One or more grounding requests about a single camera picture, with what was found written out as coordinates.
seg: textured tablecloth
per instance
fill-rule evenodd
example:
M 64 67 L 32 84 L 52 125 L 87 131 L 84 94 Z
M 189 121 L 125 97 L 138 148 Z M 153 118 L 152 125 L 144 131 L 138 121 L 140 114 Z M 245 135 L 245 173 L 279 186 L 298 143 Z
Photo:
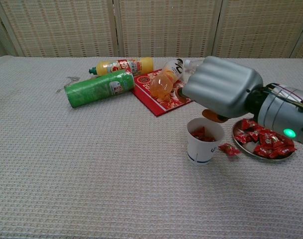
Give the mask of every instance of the textured tablecloth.
M 303 238 L 303 145 L 281 164 L 217 151 L 194 166 L 197 103 L 158 118 L 132 93 L 71 108 L 60 89 L 107 59 L 0 58 L 0 238 Z M 303 89 L 303 59 L 230 60 Z

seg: gray robotic hand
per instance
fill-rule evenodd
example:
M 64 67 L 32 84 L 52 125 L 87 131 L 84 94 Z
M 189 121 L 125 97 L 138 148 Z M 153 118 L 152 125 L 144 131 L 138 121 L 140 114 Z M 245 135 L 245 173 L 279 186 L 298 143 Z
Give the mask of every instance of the gray robotic hand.
M 303 144 L 303 91 L 263 86 L 254 69 L 208 56 L 178 94 L 210 109 L 215 121 L 252 113 L 259 125 Z

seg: white paper cup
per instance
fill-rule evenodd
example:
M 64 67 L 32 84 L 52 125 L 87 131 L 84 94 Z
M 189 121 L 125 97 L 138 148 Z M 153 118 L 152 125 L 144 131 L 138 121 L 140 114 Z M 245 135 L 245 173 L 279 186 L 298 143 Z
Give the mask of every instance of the white paper cup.
M 191 135 L 200 127 L 205 127 L 205 135 L 213 136 L 216 141 L 204 142 Z M 188 158 L 196 165 L 206 165 L 224 138 L 224 130 L 219 123 L 207 118 L 196 118 L 187 124 Z

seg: silver plate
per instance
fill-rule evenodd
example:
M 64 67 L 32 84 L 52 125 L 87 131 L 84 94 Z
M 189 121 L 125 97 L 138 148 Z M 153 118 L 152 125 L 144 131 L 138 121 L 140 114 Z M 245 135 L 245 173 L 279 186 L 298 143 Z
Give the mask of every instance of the silver plate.
M 240 143 L 239 141 L 237 141 L 234 137 L 237 136 L 238 134 L 242 133 L 243 130 L 241 130 L 242 128 L 242 120 L 238 121 L 237 123 L 235 123 L 235 125 L 233 126 L 232 128 L 232 138 L 234 140 L 234 142 L 243 150 L 245 151 L 246 153 L 248 153 L 249 155 L 252 155 L 254 156 L 255 158 L 258 158 L 260 160 L 263 160 L 265 162 L 269 162 L 269 163 L 275 163 L 275 162 L 282 162 L 282 161 L 285 161 L 287 159 L 289 159 L 294 153 L 291 153 L 290 155 L 286 156 L 286 157 L 283 157 L 283 158 L 277 158 L 277 159 L 269 159 L 269 158 L 265 158 L 265 157 L 262 157 L 262 156 L 259 156 L 259 155 L 256 155 L 254 153 L 254 151 L 249 151 L 247 150 L 246 148 L 244 148 L 242 146 L 242 143 Z

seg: green can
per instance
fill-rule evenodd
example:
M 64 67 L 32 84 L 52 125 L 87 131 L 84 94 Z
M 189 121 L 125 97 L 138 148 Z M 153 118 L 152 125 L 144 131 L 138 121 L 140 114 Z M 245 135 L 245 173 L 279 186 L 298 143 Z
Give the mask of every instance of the green can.
M 73 108 L 118 95 L 133 89 L 135 81 L 129 70 L 110 74 L 65 86 L 65 92 Z

